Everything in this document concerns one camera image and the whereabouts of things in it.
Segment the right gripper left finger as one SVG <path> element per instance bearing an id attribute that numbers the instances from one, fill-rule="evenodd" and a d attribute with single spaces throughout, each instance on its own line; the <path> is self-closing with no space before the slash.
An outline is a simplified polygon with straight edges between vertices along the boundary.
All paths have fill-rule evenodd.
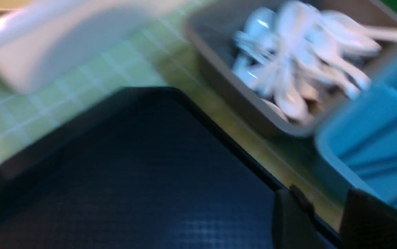
<path id="1" fill-rule="evenodd" d="M 315 208 L 296 186 L 275 193 L 272 241 L 275 249 L 327 249 L 315 228 Z"/>

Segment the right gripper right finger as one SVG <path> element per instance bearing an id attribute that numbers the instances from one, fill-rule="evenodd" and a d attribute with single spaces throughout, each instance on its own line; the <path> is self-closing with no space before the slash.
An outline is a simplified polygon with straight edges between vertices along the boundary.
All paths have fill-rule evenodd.
<path id="1" fill-rule="evenodd" d="M 397 249 L 397 209 L 352 188 L 347 193 L 339 234 L 344 249 Z"/>

